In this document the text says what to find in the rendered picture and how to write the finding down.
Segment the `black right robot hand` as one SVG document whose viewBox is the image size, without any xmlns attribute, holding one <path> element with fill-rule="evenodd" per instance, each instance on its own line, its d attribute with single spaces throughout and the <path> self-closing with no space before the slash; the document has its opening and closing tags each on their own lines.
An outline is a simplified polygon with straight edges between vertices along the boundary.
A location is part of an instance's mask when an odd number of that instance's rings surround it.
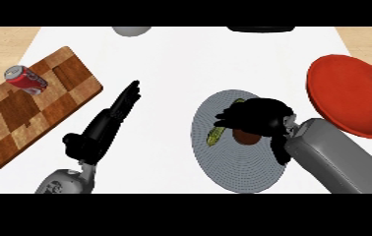
<svg viewBox="0 0 372 236">
<path fill-rule="evenodd" d="M 271 98 L 250 98 L 234 103 L 221 114 L 215 116 L 215 127 L 242 130 L 248 134 L 270 138 L 270 148 L 280 165 L 290 161 L 284 150 L 286 136 L 284 118 L 295 115 L 292 108 Z"/>
</svg>

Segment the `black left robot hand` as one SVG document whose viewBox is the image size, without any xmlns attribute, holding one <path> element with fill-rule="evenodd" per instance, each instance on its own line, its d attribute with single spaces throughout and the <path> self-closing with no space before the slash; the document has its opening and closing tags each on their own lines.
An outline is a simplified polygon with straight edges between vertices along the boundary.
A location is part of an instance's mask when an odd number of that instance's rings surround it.
<svg viewBox="0 0 372 236">
<path fill-rule="evenodd" d="M 122 122 L 140 99 L 140 82 L 132 81 L 112 106 L 100 111 L 81 134 L 67 133 L 62 142 L 64 154 L 88 165 L 95 165 L 106 154 Z"/>
</svg>

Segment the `brown cupcake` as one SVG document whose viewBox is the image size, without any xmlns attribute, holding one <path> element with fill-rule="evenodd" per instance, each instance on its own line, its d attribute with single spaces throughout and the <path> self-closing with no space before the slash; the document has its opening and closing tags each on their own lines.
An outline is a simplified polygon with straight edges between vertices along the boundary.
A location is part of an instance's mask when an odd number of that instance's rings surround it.
<svg viewBox="0 0 372 236">
<path fill-rule="evenodd" d="M 245 146 L 252 146 L 258 143 L 261 137 L 255 134 L 249 134 L 239 129 L 231 130 L 231 136 L 234 141 Z"/>
</svg>

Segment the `grey round placemat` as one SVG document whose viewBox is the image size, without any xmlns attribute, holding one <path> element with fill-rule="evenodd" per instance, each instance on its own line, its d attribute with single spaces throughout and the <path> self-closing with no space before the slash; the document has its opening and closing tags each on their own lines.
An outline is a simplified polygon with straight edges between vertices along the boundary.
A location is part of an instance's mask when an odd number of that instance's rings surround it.
<svg viewBox="0 0 372 236">
<path fill-rule="evenodd" d="M 233 130 L 225 129 L 217 143 L 211 146 L 206 143 L 215 115 L 237 99 L 249 98 L 255 95 L 245 90 L 217 92 L 202 102 L 191 122 L 191 148 L 199 166 L 211 180 L 236 193 L 264 191 L 284 172 L 270 149 L 270 138 L 261 138 L 253 145 L 242 145 L 234 141 Z"/>
</svg>

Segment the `red bowl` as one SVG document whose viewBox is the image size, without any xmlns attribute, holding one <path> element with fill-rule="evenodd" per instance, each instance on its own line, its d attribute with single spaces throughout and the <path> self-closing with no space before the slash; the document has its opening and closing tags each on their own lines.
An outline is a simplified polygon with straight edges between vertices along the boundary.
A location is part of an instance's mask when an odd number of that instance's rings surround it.
<svg viewBox="0 0 372 236">
<path fill-rule="evenodd" d="M 308 99 L 329 123 L 372 139 L 372 65 L 345 55 L 326 55 L 307 73 Z"/>
</svg>

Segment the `green pickle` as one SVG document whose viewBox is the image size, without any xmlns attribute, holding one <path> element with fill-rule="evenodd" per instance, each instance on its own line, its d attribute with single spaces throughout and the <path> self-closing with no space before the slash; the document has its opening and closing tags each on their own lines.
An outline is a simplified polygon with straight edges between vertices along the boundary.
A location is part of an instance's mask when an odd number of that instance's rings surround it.
<svg viewBox="0 0 372 236">
<path fill-rule="evenodd" d="M 225 128 L 224 127 L 214 127 L 208 133 L 206 137 L 206 145 L 211 147 L 217 144 L 221 135 L 224 133 Z"/>
</svg>

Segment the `checkered wooden cutting board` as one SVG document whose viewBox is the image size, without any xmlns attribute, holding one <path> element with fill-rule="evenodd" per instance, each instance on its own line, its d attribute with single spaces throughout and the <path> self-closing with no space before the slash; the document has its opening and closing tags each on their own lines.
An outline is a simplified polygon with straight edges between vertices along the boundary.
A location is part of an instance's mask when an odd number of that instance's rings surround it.
<svg viewBox="0 0 372 236">
<path fill-rule="evenodd" d="M 31 70 L 47 81 L 39 95 L 29 95 L 8 83 L 0 85 L 0 168 L 103 90 L 67 46 Z"/>
</svg>

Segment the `red soda can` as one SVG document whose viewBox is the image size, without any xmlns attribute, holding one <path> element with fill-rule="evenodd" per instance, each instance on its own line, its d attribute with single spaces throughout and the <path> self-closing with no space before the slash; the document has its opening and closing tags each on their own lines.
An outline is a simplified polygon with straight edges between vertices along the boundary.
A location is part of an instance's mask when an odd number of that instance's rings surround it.
<svg viewBox="0 0 372 236">
<path fill-rule="evenodd" d="M 5 82 L 31 95 L 38 95 L 47 89 L 47 81 L 22 65 L 11 66 L 4 72 Z"/>
</svg>

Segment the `black appliance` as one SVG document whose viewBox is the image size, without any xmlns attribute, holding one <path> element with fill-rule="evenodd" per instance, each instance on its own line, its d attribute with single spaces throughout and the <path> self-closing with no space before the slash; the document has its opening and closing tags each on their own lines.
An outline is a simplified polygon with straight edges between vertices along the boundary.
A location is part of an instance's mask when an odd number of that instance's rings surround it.
<svg viewBox="0 0 372 236">
<path fill-rule="evenodd" d="M 286 32 L 292 31 L 295 27 L 227 27 L 228 30 L 237 32 Z"/>
</svg>

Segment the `grey rounded object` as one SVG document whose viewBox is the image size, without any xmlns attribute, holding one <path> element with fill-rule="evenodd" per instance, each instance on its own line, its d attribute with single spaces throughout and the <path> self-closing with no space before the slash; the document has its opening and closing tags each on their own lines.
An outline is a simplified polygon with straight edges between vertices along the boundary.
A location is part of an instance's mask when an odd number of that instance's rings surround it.
<svg viewBox="0 0 372 236">
<path fill-rule="evenodd" d="M 113 31 L 119 36 L 138 36 L 149 31 L 149 27 L 113 27 Z"/>
</svg>

